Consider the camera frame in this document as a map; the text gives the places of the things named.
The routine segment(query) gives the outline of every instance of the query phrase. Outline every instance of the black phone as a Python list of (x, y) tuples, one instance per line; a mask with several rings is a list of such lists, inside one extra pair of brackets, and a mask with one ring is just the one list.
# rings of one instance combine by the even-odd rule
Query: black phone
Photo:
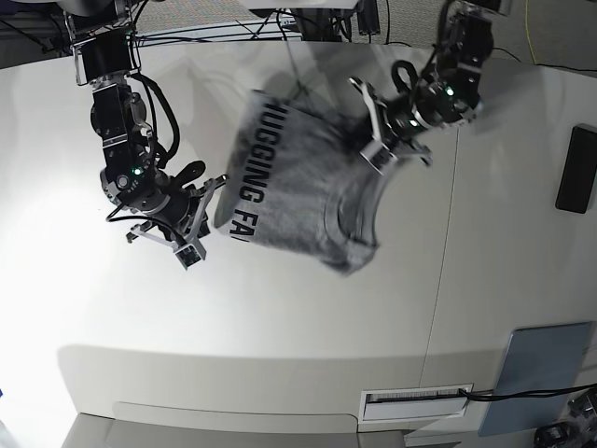
[(597, 132), (575, 126), (570, 138), (568, 156), (563, 167), (562, 182), (556, 208), (566, 212), (585, 213), (597, 173)]

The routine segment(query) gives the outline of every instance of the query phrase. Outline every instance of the black cable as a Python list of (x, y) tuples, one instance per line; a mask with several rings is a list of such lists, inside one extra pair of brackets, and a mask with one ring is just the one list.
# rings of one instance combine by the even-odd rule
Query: black cable
[(456, 0), (446, 0), (444, 4), (441, 6), (441, 10), (439, 11), (439, 19), (437, 21), (437, 40), (436, 45), (438, 47), (441, 46), (441, 40), (444, 37), (444, 31), (446, 30), (446, 21), (448, 21), (448, 12), (450, 11), (450, 6)]
[(160, 102), (161, 108), (164, 110), (164, 113), (166, 114), (168, 121), (170, 121), (170, 126), (172, 127), (173, 140), (170, 149), (166, 153), (166, 157), (160, 159), (159, 168), (163, 168), (164, 166), (166, 166), (166, 162), (171, 160), (172, 157), (176, 155), (178, 147), (180, 146), (180, 128), (178, 127), (176, 116), (174, 115), (174, 112), (172, 111), (172, 108), (170, 107), (170, 104), (168, 103), (166, 96), (161, 91), (160, 86), (156, 81), (154, 81), (150, 77), (146, 77), (141, 73), (132, 75), (132, 78), (140, 82), (145, 82), (148, 88), (155, 93), (156, 97), (158, 98), (158, 101)]
[(263, 23), (261, 23), (261, 26), (259, 26), (259, 28), (255, 32), (255, 35), (253, 37), (251, 37), (250, 40), (253, 40), (254, 37), (258, 38), (259, 33), (261, 33), (261, 30), (263, 29), (263, 27), (268, 24), (268, 21), (270, 21), (271, 14), (268, 17), (265, 18), (265, 20), (263, 21)]
[(278, 28), (280, 28), (280, 32), (282, 33), (282, 40), (285, 42), (288, 40), (288, 37), (286, 37), (286, 32), (284, 31), (282, 23), (280, 22), (280, 14), (280, 10), (276, 11), (276, 23), (278, 24)]
[(37, 37), (35, 37), (34, 35), (25, 33), (21, 28), (17, 28), (16, 26), (8, 23), (7, 21), (3, 21), (2, 19), (0, 19), (0, 23), (3, 23), (8, 28), (11, 28), (12, 30), (14, 30), (16, 33), (19, 33), (20, 35), (27, 37), (32, 42), (35, 42), (41, 48), (42, 52), (47, 53), (49, 51), (48, 47), (46, 47), (46, 45), (41, 40), (39, 40)]
[(421, 73), (419, 74), (417, 83), (414, 85), (414, 87), (410, 91), (410, 109), (412, 109), (412, 107), (414, 106), (414, 103), (417, 99), (417, 91), (419, 90), (419, 86), (421, 86), (421, 81), (427, 76), (427, 72), (429, 71), (429, 68), (431, 67), (431, 64), (433, 63), (433, 60), (436, 58), (436, 54), (437, 54), (437, 47), (434, 47), (433, 51), (431, 52), (431, 56), (429, 57), (429, 60), (425, 64), (425, 67), (423, 67), (423, 70), (421, 70)]
[(205, 39), (201, 39), (199, 37), (183, 37), (183, 36), (179, 36), (179, 35), (174, 35), (172, 37), (154, 37), (151, 35), (144, 35), (139, 37), (139, 40), (141, 40), (142, 42), (145, 41), (167, 41), (167, 40), (177, 40), (180, 42), (201, 42), (201, 43), (209, 43), (212, 42), (211, 40), (205, 40)]
[(516, 59), (519, 63), (521, 63), (521, 58), (519, 58), (516, 54), (511, 53), (510, 51), (508, 51), (507, 49), (500, 49), (498, 47), (493, 48), (493, 50), (498, 50), (498, 51), (503, 51), (505, 54), (509, 54), (510, 56), (512, 56), (514, 59)]
[(147, 100), (149, 102), (149, 110), (151, 111), (151, 125), (153, 126), (153, 136), (155, 140), (158, 140), (158, 119), (156, 118), (156, 107), (153, 103), (153, 97), (151, 96), (151, 92), (149, 91), (146, 81), (143, 79), (143, 77), (140, 78), (141, 84), (143, 84), (143, 88), (146, 91)]
[(110, 213), (110, 215), (108, 215), (107, 217), (105, 217), (105, 220), (107, 222), (110, 222), (110, 219), (112, 219), (113, 217), (115, 217), (118, 212), (120, 210), (122, 210), (122, 208), (124, 207), (124, 203), (120, 203), (120, 205), (118, 207), (116, 207), (114, 210), (112, 210), (112, 213)]
[(248, 31), (249, 33), (251, 33), (251, 34), (253, 35), (253, 37), (256, 37), (257, 39), (259, 39), (259, 35), (258, 35), (257, 33), (254, 33), (254, 32), (252, 32), (252, 31), (251, 31), (251, 29), (250, 29), (248, 26), (246, 26), (246, 25), (245, 25), (245, 24), (243, 24), (243, 23), (240, 23), (239, 21), (236, 21), (236, 22), (237, 22), (239, 25), (241, 25), (241, 26), (242, 26), (242, 28), (244, 28), (246, 31)]
[(119, 222), (119, 221), (128, 221), (128, 220), (143, 220), (143, 221), (150, 221), (153, 222), (155, 224), (158, 224), (159, 226), (162, 226), (164, 229), (168, 229), (172, 235), (174, 236), (174, 238), (176, 239), (176, 242), (179, 245), (185, 245), (187, 242), (185, 241), (185, 238), (183, 238), (183, 236), (178, 233), (174, 227), (172, 227), (170, 224), (157, 219), (156, 217), (111, 217), (111, 218), (106, 218), (106, 221), (108, 222)]
[(328, 28), (332, 28), (332, 32), (335, 35), (336, 32), (338, 30), (340, 30), (341, 34), (344, 36), (344, 38), (349, 41), (349, 42), (353, 42), (353, 39), (349, 36), (348, 31), (346, 30), (346, 28), (344, 28), (344, 25), (342, 23), (342, 21), (344, 21), (345, 17), (344, 16), (337, 16), (334, 15), (333, 17), (329, 18), (329, 24), (326, 25), (326, 30)]
[(493, 402), (493, 401), (504, 401), (506, 399), (549, 399), (552, 397), (559, 397), (561, 395), (569, 395), (575, 392), (581, 392), (587, 389), (593, 389), (597, 387), (597, 383), (592, 385), (580, 385), (577, 387), (567, 387), (565, 389), (544, 389), (544, 390), (527, 390), (511, 395), (492, 395), (484, 396), (466, 392), (463, 389), (459, 389), (458, 393), (462, 397), (466, 397), (470, 401), (478, 402)]
[(385, 33), (385, 45), (390, 44), (390, 0), (385, 0), (385, 5), (388, 7), (388, 28)]
[(134, 45), (135, 44), (136, 44), (137, 50), (138, 50), (139, 49), (139, 41), (137, 40), (136, 32), (133, 31), (129, 35), (129, 53), (131, 54), (132, 68), (134, 68), (135, 70), (139, 70), (139, 68), (141, 68), (141, 67), (139, 66), (136, 58), (134, 57)]
[(597, 68), (574, 68), (574, 67), (568, 67), (566, 65), (550, 65), (548, 63), (538, 63), (537, 65), (541, 65), (542, 67), (549, 67), (549, 68), (563, 68), (565, 70), (572, 70), (574, 72), (597, 72)]
[(141, 17), (141, 13), (145, 9), (148, 2), (149, 2), (149, 0), (144, 0), (143, 3), (141, 4), (141, 7), (139, 7), (139, 10), (137, 11), (137, 15), (134, 17), (134, 20), (132, 21), (132, 26), (134, 28), (137, 27), (137, 22), (139, 21), (139, 18)]
[[(402, 80), (402, 77), (400, 76), (400, 70), (405, 70), (407, 75), (409, 75), (410, 86), (407, 86)], [(417, 84), (417, 80), (419, 79), (417, 70), (409, 61), (396, 61), (392, 65), (390, 74), (392, 75), (392, 80), (394, 81), (394, 85), (396, 86), (398, 93), (410, 93), (410, 90)]]

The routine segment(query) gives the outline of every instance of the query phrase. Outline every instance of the metal bracket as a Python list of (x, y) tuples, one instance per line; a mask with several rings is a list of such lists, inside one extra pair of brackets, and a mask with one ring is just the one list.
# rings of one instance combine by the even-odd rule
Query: metal bracket
[(361, 156), (380, 174), (387, 174), (398, 159), (418, 158), (427, 166), (431, 165), (431, 150), (414, 140), (399, 139), (392, 131), (387, 118), (387, 105), (373, 87), (358, 77), (349, 81), (363, 96), (371, 119), (372, 140), (361, 150)]
[[(207, 251), (200, 242), (202, 236), (200, 236), (201, 224), (206, 219), (205, 212), (207, 210), (207, 204), (214, 197), (214, 192), (224, 186), (227, 180), (227, 175), (221, 175), (216, 179), (205, 181), (203, 187), (192, 191), (193, 194), (191, 194), (191, 196), (200, 197), (200, 202), (190, 225), (190, 229), (183, 236), (186, 242), (184, 245), (179, 245), (176, 241), (168, 241), (158, 235), (149, 233), (149, 231), (155, 227), (154, 225), (151, 225), (151, 223), (148, 224), (149, 221), (132, 227), (131, 234), (135, 236), (143, 236), (151, 241), (170, 247), (183, 267), (188, 269), (197, 261), (204, 260), (207, 256)], [(130, 235), (127, 235), (127, 239), (129, 240), (129, 243), (134, 240)]]

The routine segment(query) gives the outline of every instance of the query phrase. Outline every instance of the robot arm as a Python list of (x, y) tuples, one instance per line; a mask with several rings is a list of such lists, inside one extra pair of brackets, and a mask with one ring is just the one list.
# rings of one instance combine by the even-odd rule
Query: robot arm
[[(143, 236), (167, 245), (188, 268), (205, 259), (206, 251), (200, 242), (209, 233), (205, 209), (215, 189), (222, 187), (227, 178), (222, 175), (209, 179), (195, 188), (192, 182), (205, 171), (202, 161), (190, 163), (176, 176), (164, 173), (180, 142), (178, 124), (158, 84), (141, 73), (134, 54), (135, 29), (129, 4), (119, 1), (100, 15), (66, 15), (77, 83), (89, 83), (93, 89), (91, 125), (102, 138), (105, 159), (100, 174), (102, 188), (116, 206), (106, 220), (143, 220), (127, 235), (129, 243)], [(108, 31), (96, 31), (106, 26)], [(174, 140), (168, 151), (159, 142), (155, 124), (146, 122), (145, 103), (139, 93), (132, 91), (127, 78), (143, 84), (152, 109), (149, 91), (159, 100), (173, 128)], [(133, 216), (116, 217), (121, 210)], [(150, 233), (153, 228), (158, 228), (163, 238)]]
[(421, 73), (408, 61), (392, 66), (397, 98), (386, 101), (366, 82), (351, 78), (368, 107), (373, 137), (361, 154), (382, 175), (399, 159), (418, 158), (430, 164), (431, 151), (414, 137), (470, 122), (480, 111), (481, 69), (493, 50), (487, 15), (502, 10), (502, 4), (499, 0), (459, 2), (449, 16), (453, 3), (447, 0), (441, 9), (437, 42)]
[[(205, 259), (200, 242), (209, 233), (205, 209), (227, 177), (209, 179), (195, 188), (192, 182), (205, 171), (202, 161), (192, 162), (176, 176), (164, 173), (178, 149), (180, 135), (174, 112), (160, 88), (141, 73), (130, 0), (109, 0), (99, 12), (100, 3), (108, 0), (67, 1), (68, 5), (85, 6), (84, 15), (66, 13), (65, 17), (77, 83), (90, 84), (93, 89), (91, 124), (102, 138), (105, 158), (102, 187), (116, 207), (107, 220), (144, 221), (131, 229), (129, 243), (143, 236), (167, 245), (188, 268)], [(439, 17), (435, 49), (424, 69), (417, 73), (408, 61), (397, 61), (392, 66), (398, 92), (393, 100), (386, 101), (366, 82), (351, 79), (369, 112), (367, 127), (372, 140), (361, 154), (381, 174), (400, 159), (418, 158), (430, 164), (431, 151), (414, 137), (476, 116), (481, 104), (481, 68), (493, 49), (492, 23), (486, 14), (488, 10), (503, 9), (507, 1), (462, 1), (450, 15), (450, 7), (456, 2), (447, 0)], [(81, 61), (85, 80), (79, 68)], [(152, 109), (152, 125), (146, 122), (145, 103), (132, 91), (128, 78), (144, 86)], [(169, 150), (160, 144), (149, 91), (159, 100), (173, 128)], [(132, 215), (116, 217), (121, 210)], [(163, 238), (149, 232), (154, 228), (163, 233)]]

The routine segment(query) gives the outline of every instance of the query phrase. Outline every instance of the power cord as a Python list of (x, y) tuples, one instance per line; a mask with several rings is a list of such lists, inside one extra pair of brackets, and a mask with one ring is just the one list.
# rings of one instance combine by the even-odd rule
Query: power cord
[(132, 25), (135, 28), (137, 27), (137, 22), (139, 21), (139, 18), (141, 17), (141, 13), (146, 8), (148, 2), (149, 2), (149, 0), (144, 0), (143, 3), (141, 4), (141, 7), (139, 7), (139, 10), (137, 11), (137, 15), (134, 17), (134, 19), (132, 21)]
[(581, 392), (583, 390), (593, 389), (597, 387), (597, 383), (593, 383), (592, 385), (580, 385), (577, 387), (567, 387), (565, 389), (544, 389), (544, 390), (527, 390), (524, 392), (519, 392), (517, 394), (511, 395), (481, 395), (481, 394), (474, 394), (471, 392), (466, 392), (463, 389), (458, 389), (458, 395), (461, 397), (467, 398), (469, 401), (477, 401), (477, 402), (494, 402), (494, 401), (504, 401), (506, 399), (549, 399), (553, 397), (559, 397), (562, 395), (570, 395), (574, 394), (575, 392)]

